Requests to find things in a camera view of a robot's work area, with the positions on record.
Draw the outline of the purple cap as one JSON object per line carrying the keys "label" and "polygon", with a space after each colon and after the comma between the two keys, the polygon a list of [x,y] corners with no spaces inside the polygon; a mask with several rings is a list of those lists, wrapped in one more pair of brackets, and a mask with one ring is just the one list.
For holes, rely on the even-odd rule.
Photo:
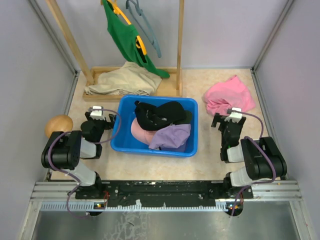
{"label": "purple cap", "polygon": [[169,125],[158,130],[151,139],[152,150],[184,152],[191,134],[191,124]]}

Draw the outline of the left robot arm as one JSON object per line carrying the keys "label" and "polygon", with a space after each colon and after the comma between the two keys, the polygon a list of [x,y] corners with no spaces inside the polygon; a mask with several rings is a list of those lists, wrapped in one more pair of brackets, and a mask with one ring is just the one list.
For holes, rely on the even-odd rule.
{"label": "left robot arm", "polygon": [[106,112],[104,108],[89,108],[80,130],[73,130],[73,120],[65,114],[51,118],[44,129],[48,141],[41,154],[42,166],[73,178],[77,183],[74,192],[82,198],[97,199],[104,192],[99,174],[89,169],[82,160],[101,157],[105,143],[102,135],[121,120],[116,111],[110,110],[108,116],[104,115]]}

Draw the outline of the blue plastic bin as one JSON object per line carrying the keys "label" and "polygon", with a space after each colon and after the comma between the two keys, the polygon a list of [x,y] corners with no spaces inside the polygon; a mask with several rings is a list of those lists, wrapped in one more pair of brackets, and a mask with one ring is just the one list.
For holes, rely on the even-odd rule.
{"label": "blue plastic bin", "polygon": [[[186,141],[186,149],[184,152],[178,151],[163,151],[153,150],[134,138],[131,133],[131,125],[136,117],[135,115],[135,101],[148,103],[156,107],[167,102],[177,101],[184,110],[192,113],[191,119],[191,133]],[[171,158],[189,158],[194,156],[198,150],[198,103],[188,97],[166,97],[166,96],[143,96],[143,95],[126,95],[122,97],[119,102],[117,112],[121,119],[116,119],[110,146],[114,151],[126,154],[149,155],[157,157],[171,157]]]}

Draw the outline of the wooden hat stand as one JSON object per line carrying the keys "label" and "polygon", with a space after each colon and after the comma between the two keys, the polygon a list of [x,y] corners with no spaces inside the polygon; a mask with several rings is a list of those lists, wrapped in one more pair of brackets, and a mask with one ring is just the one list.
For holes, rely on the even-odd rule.
{"label": "wooden hat stand", "polygon": [[45,125],[44,133],[50,138],[53,132],[69,132],[73,129],[73,120],[64,114],[56,115]]}

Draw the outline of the dark green cap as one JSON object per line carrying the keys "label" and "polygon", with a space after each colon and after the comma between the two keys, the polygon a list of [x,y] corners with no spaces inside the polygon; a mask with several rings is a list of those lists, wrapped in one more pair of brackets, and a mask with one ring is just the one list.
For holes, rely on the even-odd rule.
{"label": "dark green cap", "polygon": [[173,124],[174,125],[190,124],[192,121],[193,114],[188,110],[185,111],[185,114],[186,114],[186,117],[184,119],[175,121]]}

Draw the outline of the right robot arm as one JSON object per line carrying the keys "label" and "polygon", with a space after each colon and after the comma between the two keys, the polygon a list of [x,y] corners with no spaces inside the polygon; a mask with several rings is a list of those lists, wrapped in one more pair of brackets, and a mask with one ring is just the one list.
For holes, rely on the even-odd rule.
{"label": "right robot arm", "polygon": [[236,171],[229,172],[223,179],[223,192],[229,198],[242,197],[244,191],[254,184],[268,184],[276,178],[285,177],[287,163],[270,136],[260,136],[257,140],[249,136],[240,139],[246,122],[241,111],[228,110],[229,115],[215,113],[211,126],[221,133],[221,161],[244,163]]}

